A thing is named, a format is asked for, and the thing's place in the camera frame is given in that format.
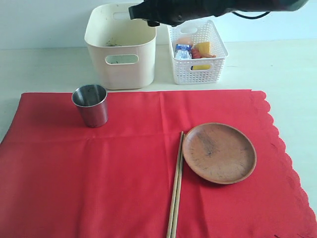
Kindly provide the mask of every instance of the cup rim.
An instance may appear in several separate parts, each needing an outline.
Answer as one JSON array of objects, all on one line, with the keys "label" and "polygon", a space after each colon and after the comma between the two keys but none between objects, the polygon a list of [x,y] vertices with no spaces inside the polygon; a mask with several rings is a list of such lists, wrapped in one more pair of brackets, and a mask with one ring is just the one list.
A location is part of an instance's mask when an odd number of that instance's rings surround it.
[{"label": "cup rim", "polygon": [[[105,97],[104,97],[100,102],[98,102],[98,103],[96,103],[96,104],[93,104],[93,105],[91,105],[91,106],[82,106],[82,105],[79,105],[79,104],[75,103],[75,102],[74,102],[74,95],[75,95],[75,93],[78,92],[81,88],[87,87],[87,86],[98,86],[98,87],[102,88],[102,89],[105,91],[105,93],[106,93],[106,94],[105,94]],[[81,108],[92,108],[92,107],[95,107],[95,106],[97,106],[97,105],[103,103],[103,102],[106,100],[107,96],[108,96],[108,91],[107,91],[106,88],[104,88],[104,87],[101,86],[100,84],[91,83],[91,84],[85,84],[85,85],[82,85],[82,86],[78,87],[78,88],[72,93],[72,95],[71,95],[71,101],[72,101],[73,104],[76,105],[77,107],[81,107]]]}]

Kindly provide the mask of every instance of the black cable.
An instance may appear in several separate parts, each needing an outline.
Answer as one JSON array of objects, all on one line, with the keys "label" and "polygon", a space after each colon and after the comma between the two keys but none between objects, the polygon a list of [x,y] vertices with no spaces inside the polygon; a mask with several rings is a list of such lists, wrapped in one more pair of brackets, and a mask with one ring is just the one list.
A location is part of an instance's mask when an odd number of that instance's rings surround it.
[{"label": "black cable", "polygon": [[250,20],[259,19],[259,18],[261,18],[261,17],[264,17],[264,16],[268,15],[269,13],[270,13],[270,12],[267,11],[267,12],[261,14],[261,15],[258,15],[258,16],[245,16],[245,15],[241,15],[241,14],[238,14],[238,13],[236,13],[236,12],[233,12],[233,14],[235,14],[236,16],[240,16],[240,17],[242,17],[242,18],[250,19]]}]

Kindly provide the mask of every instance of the white table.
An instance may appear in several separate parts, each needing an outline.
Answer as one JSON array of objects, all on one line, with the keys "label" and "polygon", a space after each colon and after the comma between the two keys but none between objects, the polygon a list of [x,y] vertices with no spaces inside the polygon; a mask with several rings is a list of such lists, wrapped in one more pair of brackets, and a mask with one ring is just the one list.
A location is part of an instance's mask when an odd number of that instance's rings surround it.
[{"label": "white table", "polygon": [[[317,40],[226,43],[216,84],[176,85],[168,47],[158,46],[153,84],[138,91],[253,89],[267,93],[270,114],[317,213]],[[86,48],[0,51],[0,140],[23,92],[72,92],[99,83]]]}]

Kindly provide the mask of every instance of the plate rim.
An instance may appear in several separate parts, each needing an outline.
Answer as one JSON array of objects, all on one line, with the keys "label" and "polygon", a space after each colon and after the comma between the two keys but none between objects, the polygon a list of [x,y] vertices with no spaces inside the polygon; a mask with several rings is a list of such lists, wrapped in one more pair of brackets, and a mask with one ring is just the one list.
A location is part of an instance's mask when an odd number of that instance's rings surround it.
[{"label": "plate rim", "polygon": [[238,132],[239,134],[241,134],[247,141],[248,143],[251,145],[252,147],[252,150],[253,150],[253,153],[254,153],[254,164],[252,166],[252,168],[248,171],[248,173],[246,175],[244,175],[243,177],[239,178],[239,179],[236,179],[236,180],[233,180],[233,181],[227,181],[227,182],[224,182],[224,181],[218,181],[218,180],[213,180],[213,179],[210,179],[206,176],[203,176],[201,175],[200,173],[198,173],[192,166],[190,166],[190,164],[188,163],[188,158],[186,158],[185,156],[185,153],[183,153],[183,157],[187,163],[187,165],[191,168],[191,170],[196,173],[198,176],[202,177],[203,179],[207,180],[207,181],[210,181],[210,182],[214,182],[214,183],[217,183],[217,184],[233,184],[233,183],[237,183],[237,182],[241,182],[243,180],[245,180],[246,178],[248,178],[254,171],[256,165],[257,165],[257,152],[255,150],[255,147],[253,145],[253,143],[251,142],[251,140],[242,132],[240,131],[239,129],[231,126],[231,125],[228,125],[228,124],[224,124],[224,123],[220,123],[220,122],[206,122],[206,123],[203,123],[203,124],[200,124],[200,125],[197,125],[195,127],[193,127],[192,129],[190,129],[186,134],[185,134],[185,137],[184,137],[184,140],[183,140],[183,144],[182,144],[182,150],[185,151],[185,142],[186,142],[186,139],[187,139],[187,136],[191,133],[193,133],[193,131],[195,131],[197,128],[199,127],[202,127],[202,126],[205,126],[205,125],[210,125],[210,124],[213,124],[213,125],[222,125],[222,126],[226,126],[226,127],[229,127],[231,128],[232,130],[235,130],[236,132]]}]

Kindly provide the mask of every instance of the black device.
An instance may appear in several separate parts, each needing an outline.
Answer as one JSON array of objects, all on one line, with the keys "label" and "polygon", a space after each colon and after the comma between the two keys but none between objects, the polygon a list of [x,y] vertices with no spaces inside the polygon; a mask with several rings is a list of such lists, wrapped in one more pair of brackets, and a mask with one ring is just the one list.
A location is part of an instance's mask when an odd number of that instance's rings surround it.
[{"label": "black device", "polygon": [[160,23],[177,26],[185,21],[208,17],[222,16],[226,13],[296,11],[308,0],[144,0],[144,2],[129,8],[131,19],[143,19],[149,26],[159,26]]}]

